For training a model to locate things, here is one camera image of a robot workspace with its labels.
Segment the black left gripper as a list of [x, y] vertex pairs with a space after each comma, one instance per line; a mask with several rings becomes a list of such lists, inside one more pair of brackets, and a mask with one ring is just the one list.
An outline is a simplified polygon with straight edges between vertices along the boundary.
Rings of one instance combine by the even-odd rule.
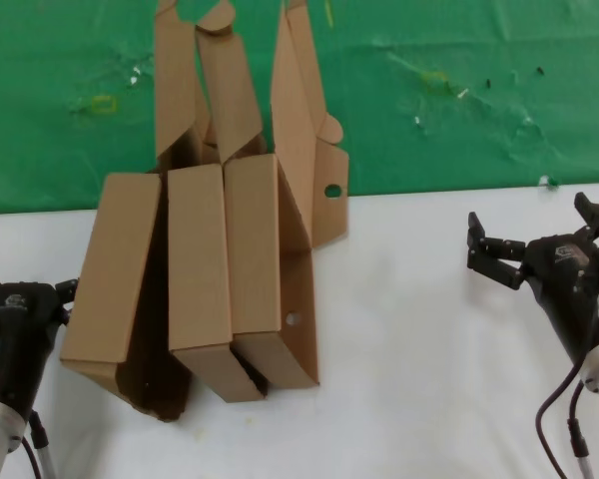
[[79, 279], [55, 285], [0, 283], [0, 403], [20, 415], [33, 409], [59, 328], [69, 322]]

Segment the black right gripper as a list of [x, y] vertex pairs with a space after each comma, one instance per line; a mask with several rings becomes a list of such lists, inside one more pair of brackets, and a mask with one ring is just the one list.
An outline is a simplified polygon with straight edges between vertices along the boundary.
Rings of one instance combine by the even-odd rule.
[[[583, 192], [574, 207], [585, 226], [573, 234], [531, 241], [490, 238], [468, 214], [467, 267], [518, 290], [525, 279], [572, 362], [599, 344], [599, 204]], [[513, 267], [507, 261], [522, 263]]]

